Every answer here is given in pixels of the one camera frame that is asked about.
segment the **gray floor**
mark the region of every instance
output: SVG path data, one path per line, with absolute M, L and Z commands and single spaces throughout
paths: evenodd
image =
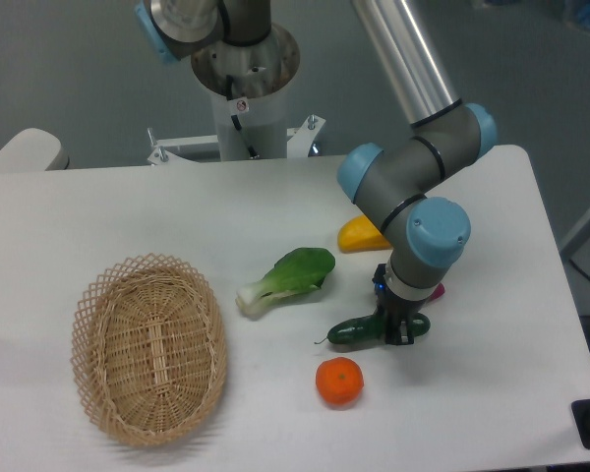
M 140 165 L 147 127 L 160 138 L 213 133 L 189 64 L 159 64 L 133 5 L 0 0 L 0 148 L 37 127 L 61 140 L 74 167 Z M 464 99 L 490 108 L 501 143 L 529 152 L 559 240 L 590 206 L 590 37 L 562 24 L 557 0 L 419 7 Z M 272 8 L 302 50 L 289 126 L 311 112 L 327 119 L 326 154 L 369 141 L 394 148 L 410 136 L 348 2 L 273 0 Z M 576 257 L 590 272 L 590 243 Z M 590 285 L 567 273 L 578 309 L 590 314 Z

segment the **blue joint cap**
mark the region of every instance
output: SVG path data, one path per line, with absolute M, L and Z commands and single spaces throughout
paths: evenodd
M 338 168 L 336 180 L 352 203 L 370 165 L 383 152 L 383 148 L 374 143 L 360 145 L 347 154 Z
M 478 159 L 487 154 L 499 141 L 499 130 L 496 121 L 484 107 L 476 103 L 468 103 L 465 107 L 474 113 L 481 129 L 481 149 L 479 149 Z
M 416 204 L 406 223 L 413 254 L 427 266 L 437 268 L 448 268 L 461 257 L 470 230 L 470 218 L 464 209 L 441 197 Z
M 157 32 L 155 25 L 150 20 L 150 15 L 148 14 L 145 5 L 142 2 L 139 3 L 136 5 L 134 11 L 136 12 L 136 16 L 140 21 L 140 26 L 147 35 L 150 44 L 155 48 L 155 52 L 159 56 L 159 60 L 164 64 L 179 62 L 179 59 L 173 56 L 173 53 L 170 52 L 170 49 L 168 49 L 168 46 L 166 46 L 166 43 L 159 35 L 159 32 Z

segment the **yellow bell pepper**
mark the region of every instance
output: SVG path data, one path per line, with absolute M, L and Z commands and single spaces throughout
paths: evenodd
M 338 232 L 337 242 L 338 249 L 343 253 L 391 248 L 378 228 L 364 214 L 343 225 Z

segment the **leafy green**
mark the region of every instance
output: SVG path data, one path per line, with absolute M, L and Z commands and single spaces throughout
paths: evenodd
M 282 300 L 317 291 L 334 269 L 334 256 L 324 248 L 291 251 L 261 279 L 236 292 L 236 305 L 247 316 L 259 315 Z

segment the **wicker basket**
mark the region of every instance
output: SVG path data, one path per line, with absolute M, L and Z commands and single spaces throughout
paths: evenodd
M 178 259 L 127 259 L 79 302 L 72 365 L 81 403 L 121 443 L 156 445 L 197 427 L 226 371 L 223 324 L 204 277 Z

